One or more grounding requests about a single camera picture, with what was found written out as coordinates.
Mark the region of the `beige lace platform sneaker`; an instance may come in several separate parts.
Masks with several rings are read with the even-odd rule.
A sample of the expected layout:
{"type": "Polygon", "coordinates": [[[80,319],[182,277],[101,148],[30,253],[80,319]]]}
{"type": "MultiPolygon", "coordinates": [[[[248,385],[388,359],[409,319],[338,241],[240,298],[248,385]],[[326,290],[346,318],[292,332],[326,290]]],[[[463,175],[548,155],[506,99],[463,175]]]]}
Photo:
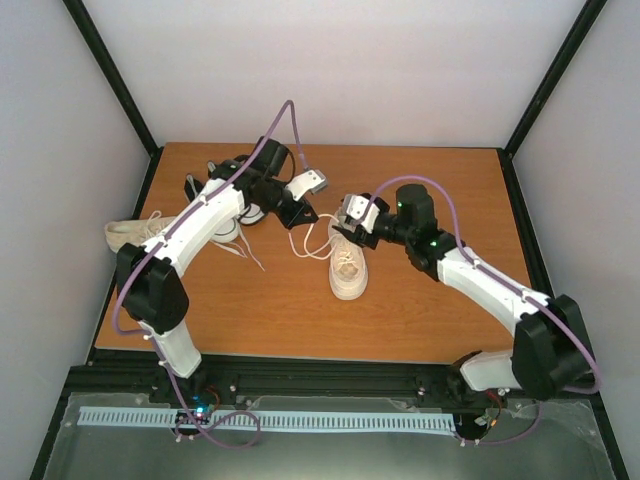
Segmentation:
{"type": "Polygon", "coordinates": [[[288,234],[289,244],[298,258],[328,261],[329,285],[333,295],[343,301],[356,300],[365,292],[369,279],[364,251],[332,229],[336,225],[334,214],[319,215],[320,219],[328,221],[328,225],[327,239],[318,248],[311,249],[308,244],[318,223],[308,228],[303,238],[302,251],[296,248],[291,233],[288,234]]]}

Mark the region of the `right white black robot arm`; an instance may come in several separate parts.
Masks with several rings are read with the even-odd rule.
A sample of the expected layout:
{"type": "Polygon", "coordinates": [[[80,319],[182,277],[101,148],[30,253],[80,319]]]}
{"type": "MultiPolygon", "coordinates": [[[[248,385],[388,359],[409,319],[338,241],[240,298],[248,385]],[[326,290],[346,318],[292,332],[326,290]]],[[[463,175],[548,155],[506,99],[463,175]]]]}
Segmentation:
{"type": "Polygon", "coordinates": [[[363,193],[344,198],[343,223],[336,226],[351,243],[375,249],[378,242],[401,245],[413,267],[482,307],[511,334],[513,346],[461,358],[457,375],[468,390],[521,390],[546,401],[561,392],[584,395],[599,386],[582,385],[597,365],[584,334],[577,303],[529,289],[481,259],[459,236],[439,227],[433,198],[413,176],[403,179],[390,207],[363,193]]]}

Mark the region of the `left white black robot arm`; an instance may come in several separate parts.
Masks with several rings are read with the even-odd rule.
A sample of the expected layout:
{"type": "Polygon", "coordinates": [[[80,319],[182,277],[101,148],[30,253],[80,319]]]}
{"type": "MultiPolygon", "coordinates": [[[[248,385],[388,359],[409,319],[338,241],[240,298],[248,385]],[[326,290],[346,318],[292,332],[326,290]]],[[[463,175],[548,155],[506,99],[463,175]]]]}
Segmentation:
{"type": "Polygon", "coordinates": [[[186,324],[189,298],[182,283],[192,260],[213,236],[256,207],[274,214],[286,229],[313,224],[318,216],[306,199],[328,184],[310,167],[284,182],[278,175],[290,151],[262,138],[250,155],[214,165],[189,205],[139,246],[124,244],[116,256],[117,300],[151,341],[163,366],[175,375],[172,388],[186,402],[201,400],[208,378],[186,324]]]}

